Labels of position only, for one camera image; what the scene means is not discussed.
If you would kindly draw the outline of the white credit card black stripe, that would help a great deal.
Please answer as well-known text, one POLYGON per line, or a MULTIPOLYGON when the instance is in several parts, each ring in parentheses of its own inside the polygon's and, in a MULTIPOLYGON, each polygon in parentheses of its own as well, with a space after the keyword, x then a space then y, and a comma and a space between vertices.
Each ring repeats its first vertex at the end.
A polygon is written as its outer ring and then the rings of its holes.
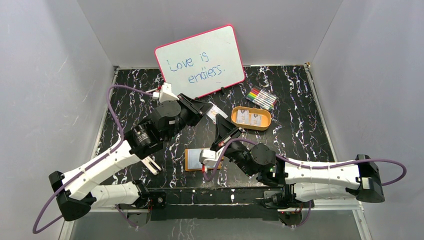
POLYGON ((212 104, 212 107, 210 108, 210 110, 207 111, 206 116, 210 118, 214 124, 216 124, 217 115, 220 115, 221 117, 225 119, 228 117, 228 115, 223 110, 221 110, 218 106, 216 106, 214 103, 212 102, 209 102, 209 103, 212 104))

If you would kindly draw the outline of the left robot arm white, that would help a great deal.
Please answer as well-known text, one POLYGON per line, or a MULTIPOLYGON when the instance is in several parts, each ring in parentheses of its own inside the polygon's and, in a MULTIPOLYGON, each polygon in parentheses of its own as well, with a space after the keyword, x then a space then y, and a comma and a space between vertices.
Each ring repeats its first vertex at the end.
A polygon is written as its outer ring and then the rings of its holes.
POLYGON ((161 168, 151 155, 162 150, 164 143, 186 126, 196 126, 212 106, 182 93, 174 100, 164 100, 103 155, 74 170, 51 173, 49 181, 64 220, 77 220, 93 208, 119 204, 147 206, 150 194, 141 181, 119 185, 102 185, 102 182, 138 162, 157 175, 161 168))

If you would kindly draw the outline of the orange leather card holder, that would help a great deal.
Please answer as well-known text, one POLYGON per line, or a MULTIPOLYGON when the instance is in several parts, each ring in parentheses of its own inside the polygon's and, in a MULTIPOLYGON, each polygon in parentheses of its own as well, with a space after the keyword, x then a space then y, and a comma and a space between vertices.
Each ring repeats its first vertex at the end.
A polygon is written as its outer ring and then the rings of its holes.
POLYGON ((199 162, 200 152, 208 148, 191 148, 184 151, 185 171, 201 171, 202 164, 199 162))

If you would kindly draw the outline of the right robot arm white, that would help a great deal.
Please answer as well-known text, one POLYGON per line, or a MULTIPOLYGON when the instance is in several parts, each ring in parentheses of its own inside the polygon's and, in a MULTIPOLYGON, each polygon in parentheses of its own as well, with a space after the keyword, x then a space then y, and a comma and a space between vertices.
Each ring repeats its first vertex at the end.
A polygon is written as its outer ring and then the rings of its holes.
POLYGON ((355 198, 366 203, 385 201, 378 166, 365 155, 356 160, 303 162, 278 155, 263 143, 251 148, 240 139, 241 128, 218 114, 215 118, 215 140, 210 150, 218 158, 226 157, 248 177, 283 192, 273 201, 295 207, 315 199, 355 198))

